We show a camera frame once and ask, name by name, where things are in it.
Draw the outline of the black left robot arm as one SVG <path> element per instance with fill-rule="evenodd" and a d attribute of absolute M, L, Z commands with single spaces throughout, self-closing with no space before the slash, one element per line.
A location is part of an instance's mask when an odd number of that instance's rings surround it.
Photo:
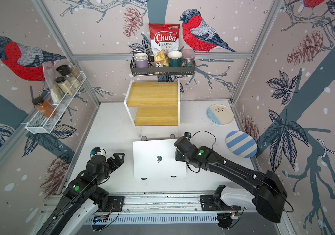
<path fill-rule="evenodd" d="M 57 207 L 37 232 L 38 235 L 59 235 L 72 233 L 92 214 L 104 212 L 104 218 L 96 222 L 111 225 L 119 217 L 124 206 L 124 196 L 110 196 L 100 185 L 110 178 L 110 174 L 124 163 L 124 153 L 114 153 L 112 157 L 92 152 L 86 168 L 69 182 Z"/>

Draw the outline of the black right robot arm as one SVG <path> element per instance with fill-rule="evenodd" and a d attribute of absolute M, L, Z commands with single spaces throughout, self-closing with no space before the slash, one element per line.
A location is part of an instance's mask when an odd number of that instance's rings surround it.
<path fill-rule="evenodd" d="M 189 134 L 186 132 L 174 143 L 177 161 L 185 162 L 187 167 L 192 165 L 199 170 L 219 174 L 238 184 L 254 196 L 251 202 L 257 212 L 271 222 L 279 223 L 283 212 L 294 212 L 292 204 L 287 201 L 288 194 L 275 172 L 268 170 L 263 173 L 243 167 L 222 157 L 212 147 L 197 148 L 191 143 Z"/>

